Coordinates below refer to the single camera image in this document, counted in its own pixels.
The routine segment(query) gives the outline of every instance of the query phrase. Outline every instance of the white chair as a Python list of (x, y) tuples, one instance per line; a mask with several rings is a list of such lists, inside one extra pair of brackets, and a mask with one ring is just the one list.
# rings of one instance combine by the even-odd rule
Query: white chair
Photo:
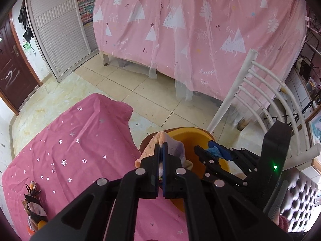
[[(259, 94), (260, 96), (264, 97), (270, 103), (271, 107), (273, 107), (275, 109), (275, 111), (277, 112), (278, 120), (281, 122), (284, 122), (284, 118), (282, 116), (281, 111), (279, 110), (277, 105), (272, 101), (271, 97), (269, 97), (261, 88), (259, 88), (257, 85), (255, 85), (252, 81), (250, 81), (247, 78), (248, 74), (251, 74), (253, 77), (258, 79), (262, 84), (264, 84), (266, 87), (268, 87), (276, 95), (276, 97), (280, 100), (280, 102), (282, 103), (282, 105), (286, 109), (286, 112), (288, 113), (289, 119), (292, 123), (296, 147), (292, 148), (292, 149), (295, 149), (294, 151), (291, 150), (291, 147), (289, 148), (287, 160), (284, 165), (284, 170), (292, 168), (292, 167), (297, 167), (307, 161), (311, 161), (312, 159), (314, 159), (315, 157), (317, 157), (320, 154), (321, 145), (318, 143), (316, 145), (313, 145), (312, 147), (310, 146), (308, 130), (307, 130), (307, 127), (304, 122), (304, 120), (305, 120), (304, 116), (302, 115), (302, 112), (301, 112), (302, 108), (296, 102), (296, 100), (295, 100), (292, 92), (289, 90), (288, 86), (283, 81), (281, 81), (273, 72), (271, 72), (266, 67), (264, 67), (263, 65), (256, 62), (257, 56), (258, 56), (258, 52), (253, 49), (250, 49), (250, 51), (248, 52), (248, 55), (245, 58), (243, 65), (240, 69), (240, 72), (238, 73), (234, 83), (232, 84), (232, 86), (231, 86), (225, 100), (223, 101), (221, 107), (219, 108), (219, 110), (215, 114), (213, 120), (209, 124), (207, 131), (210, 133), (213, 132), (215, 127), (219, 124), (220, 120), (223, 118), (224, 114), (227, 112), (228, 108), (231, 106), (234, 98), (236, 98), (257, 119), (257, 121), (260, 124), (261, 128), (263, 129), (264, 133), (267, 132), (267, 128), (266, 128), (264, 122), (262, 121), (262, 119), (260, 118), (258, 113), (253, 109), (253, 107), (252, 107), (253, 104), (252, 104), (252, 106), (250, 104), (248, 104), (247, 101), (244, 98), (242, 98), (242, 96), (240, 95), (242, 93), (243, 93), (243, 95), (247, 95), (250, 99), (253, 100), (254, 104), (257, 104), (259, 106), (259, 108), (262, 109), (262, 111), (266, 115), (270, 125), (274, 124), (272, 116), (270, 115), (270, 113), (268, 112), (268, 110), (266, 109), (264, 104), (262, 104), (260, 102), (260, 100), (258, 99), (258, 97), (256, 97), (255, 95)], [(300, 138), (299, 138), (298, 127), (295, 122), (293, 113), (292, 113), (290, 107), (288, 106), (287, 102), (284, 100), (282, 95), (271, 84), (269, 84), (266, 81), (267, 79), (262, 78), (259, 74), (257, 74), (255, 71), (253, 71), (253, 69), (251, 69), (253, 65), (256, 66), (258, 69), (262, 70), (263, 72), (265, 72), (270, 77), (272, 77), (275, 81), (277, 81), (278, 84), (285, 89), (288, 96), (291, 98), (292, 103), (294, 104), (294, 108), (298, 111), (299, 118), (302, 121), (301, 124), (302, 124), (302, 130), (303, 130), (303, 135), (304, 135), (304, 143), (305, 143), (304, 150), (305, 151), (301, 151), (301, 143), (300, 143)], [(255, 95), (250, 93), (244, 87), (245, 84), (247, 84), (246, 86), (255, 89), (255, 91), (256, 91)]]

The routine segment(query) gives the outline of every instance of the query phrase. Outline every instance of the poster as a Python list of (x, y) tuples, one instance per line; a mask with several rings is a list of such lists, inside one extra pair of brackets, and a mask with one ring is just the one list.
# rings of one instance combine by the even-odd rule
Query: poster
[(82, 25), (92, 22), (95, 0), (77, 0)]
[(313, 145), (321, 143), (321, 114), (318, 113), (311, 121), (309, 121), (310, 132)]

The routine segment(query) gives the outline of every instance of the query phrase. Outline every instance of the brown door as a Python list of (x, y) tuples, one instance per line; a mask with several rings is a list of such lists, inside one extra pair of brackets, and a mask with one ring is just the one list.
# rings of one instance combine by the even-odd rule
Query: brown door
[(0, 27), (0, 90), (19, 109), (36, 86), (36, 79), (17, 49), (7, 17)]

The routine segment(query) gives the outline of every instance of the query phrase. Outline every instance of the picture frame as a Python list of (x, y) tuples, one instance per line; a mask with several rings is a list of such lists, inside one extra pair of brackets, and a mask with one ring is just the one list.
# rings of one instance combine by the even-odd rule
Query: picture frame
[(321, 105), (305, 120), (310, 145), (321, 144)]

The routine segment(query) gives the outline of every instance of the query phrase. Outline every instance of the pink tablecloth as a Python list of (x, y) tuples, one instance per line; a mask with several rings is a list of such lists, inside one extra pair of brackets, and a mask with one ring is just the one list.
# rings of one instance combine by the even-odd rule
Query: pink tablecloth
[(304, 0), (96, 0), (93, 25), (100, 51), (224, 100), (251, 48), (259, 63), (287, 77), (306, 14)]
[[(5, 199), (19, 236), (30, 239), (21, 200), (36, 181), (53, 218), (100, 177), (115, 180), (135, 168), (140, 153), (128, 127), (133, 109), (92, 94), (61, 114), (17, 155), (2, 177)], [(135, 240), (188, 240), (184, 214), (169, 200), (140, 200)]]

